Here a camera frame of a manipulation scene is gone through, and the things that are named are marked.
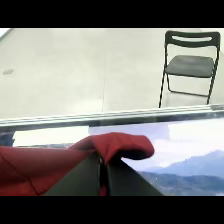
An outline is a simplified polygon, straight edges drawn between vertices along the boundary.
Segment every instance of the chair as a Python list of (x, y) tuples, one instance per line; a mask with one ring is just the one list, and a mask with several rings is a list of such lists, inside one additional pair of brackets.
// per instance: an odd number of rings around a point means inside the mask
[[(206, 41), (205, 40), (185, 41), (185, 40), (177, 40), (177, 39), (174, 39), (173, 37), (181, 37), (181, 38), (209, 37), (211, 39)], [(180, 47), (187, 47), (187, 48), (215, 46), (217, 50), (215, 63), (213, 59), (210, 57), (177, 55), (167, 65), (168, 44), (173, 44), (173, 45), (177, 45)], [(212, 89), (213, 89), (213, 84), (215, 81), (218, 61), (219, 61), (219, 51), (220, 51), (220, 33), (219, 32), (185, 33), (185, 32), (178, 32), (178, 31), (167, 31), (165, 35), (165, 63), (164, 63), (163, 76), (162, 76), (159, 108), (161, 107), (161, 103), (162, 103), (163, 85), (164, 85), (165, 76), (167, 77), (168, 90), (170, 92), (207, 97), (207, 104), (209, 104), (209, 100), (210, 100)], [(202, 94), (171, 90), (169, 75), (194, 77), (194, 78), (211, 78), (209, 93), (208, 95), (202, 95)]]

